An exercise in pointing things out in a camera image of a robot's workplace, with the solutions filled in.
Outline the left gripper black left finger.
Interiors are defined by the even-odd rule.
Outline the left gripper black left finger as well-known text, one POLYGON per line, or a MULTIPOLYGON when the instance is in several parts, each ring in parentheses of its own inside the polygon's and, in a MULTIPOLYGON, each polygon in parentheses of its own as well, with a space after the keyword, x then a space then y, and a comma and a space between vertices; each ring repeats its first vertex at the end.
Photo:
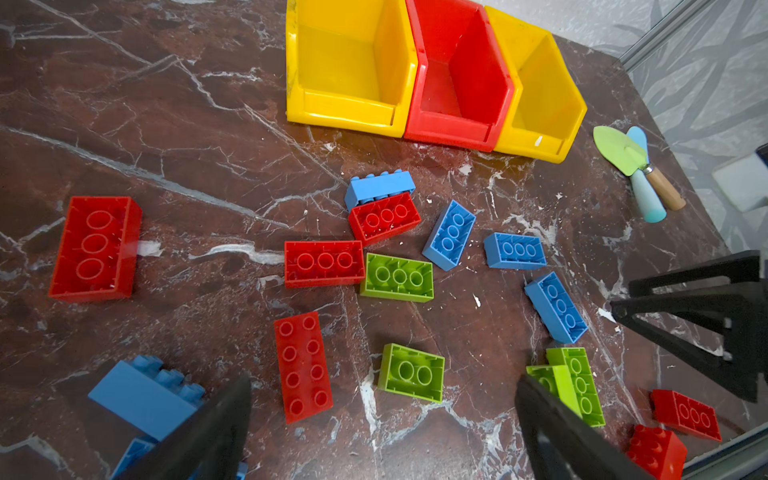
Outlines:
POLYGON ((198 409, 120 479, 236 479, 251 412, 251 382, 241 376, 198 409))

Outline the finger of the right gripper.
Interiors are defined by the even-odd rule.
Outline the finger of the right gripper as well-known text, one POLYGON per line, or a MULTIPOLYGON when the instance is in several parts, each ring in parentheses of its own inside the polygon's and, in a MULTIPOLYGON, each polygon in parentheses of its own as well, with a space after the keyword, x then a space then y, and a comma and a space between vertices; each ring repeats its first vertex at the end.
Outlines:
POLYGON ((756 402, 767 376, 767 263, 758 250, 731 254, 629 283, 610 302, 615 320, 687 363, 736 397, 756 402), (638 319, 668 313, 723 337, 718 356, 638 319))

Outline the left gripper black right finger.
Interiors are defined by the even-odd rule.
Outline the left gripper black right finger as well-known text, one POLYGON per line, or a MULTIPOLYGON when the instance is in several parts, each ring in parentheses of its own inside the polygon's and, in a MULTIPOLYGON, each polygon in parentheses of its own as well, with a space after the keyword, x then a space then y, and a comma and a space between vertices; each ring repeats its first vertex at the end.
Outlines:
POLYGON ((515 408, 537 479, 650 477, 529 375, 517 383, 515 408))

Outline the green lego pair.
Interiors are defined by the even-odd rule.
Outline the green lego pair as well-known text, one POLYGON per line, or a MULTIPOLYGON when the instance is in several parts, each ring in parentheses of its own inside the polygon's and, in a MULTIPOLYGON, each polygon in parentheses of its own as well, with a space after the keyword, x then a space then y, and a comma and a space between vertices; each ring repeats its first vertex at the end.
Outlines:
POLYGON ((547 365, 527 366, 526 373, 559 398, 591 427, 603 427, 601 407, 586 349, 549 348, 547 365))

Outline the green lego short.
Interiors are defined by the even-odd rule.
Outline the green lego short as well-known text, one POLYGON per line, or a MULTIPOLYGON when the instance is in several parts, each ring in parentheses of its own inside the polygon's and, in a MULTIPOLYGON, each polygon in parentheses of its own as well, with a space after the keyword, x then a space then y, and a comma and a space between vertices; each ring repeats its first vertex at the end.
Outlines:
POLYGON ((384 347, 378 388, 389 393, 440 403, 445 358, 401 346, 384 347))

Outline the green lego long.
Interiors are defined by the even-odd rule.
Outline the green lego long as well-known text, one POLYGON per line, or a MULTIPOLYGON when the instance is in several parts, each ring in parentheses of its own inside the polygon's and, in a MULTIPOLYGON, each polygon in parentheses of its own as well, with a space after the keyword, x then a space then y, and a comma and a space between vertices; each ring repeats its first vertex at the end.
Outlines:
POLYGON ((367 252, 365 269, 361 296, 417 303, 434 299, 430 262, 367 252))

